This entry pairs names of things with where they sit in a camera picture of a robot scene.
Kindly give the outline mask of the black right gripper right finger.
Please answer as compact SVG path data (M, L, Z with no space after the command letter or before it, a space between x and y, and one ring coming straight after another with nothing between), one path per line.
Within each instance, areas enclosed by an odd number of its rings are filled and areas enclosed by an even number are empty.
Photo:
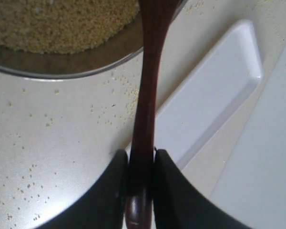
M164 149L153 166L153 209L158 229L245 229L247 226L222 211L178 169Z

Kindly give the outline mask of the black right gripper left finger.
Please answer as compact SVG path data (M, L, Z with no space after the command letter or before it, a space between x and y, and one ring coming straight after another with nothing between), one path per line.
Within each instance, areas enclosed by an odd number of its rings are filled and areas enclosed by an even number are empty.
M128 157L117 150L95 184L74 204L47 222L49 229L121 229Z

